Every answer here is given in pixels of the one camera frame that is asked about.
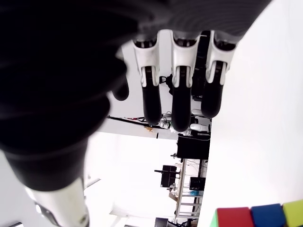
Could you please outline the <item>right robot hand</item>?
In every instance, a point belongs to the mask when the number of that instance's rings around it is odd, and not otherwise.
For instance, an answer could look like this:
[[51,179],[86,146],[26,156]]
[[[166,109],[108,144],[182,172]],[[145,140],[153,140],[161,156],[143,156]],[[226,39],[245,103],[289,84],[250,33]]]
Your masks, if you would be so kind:
[[3,0],[0,3],[0,148],[41,214],[58,227],[89,226],[88,140],[110,102],[127,99],[134,45],[149,125],[161,120],[159,36],[171,31],[173,128],[190,125],[202,32],[210,33],[201,110],[215,117],[238,42],[267,0]]

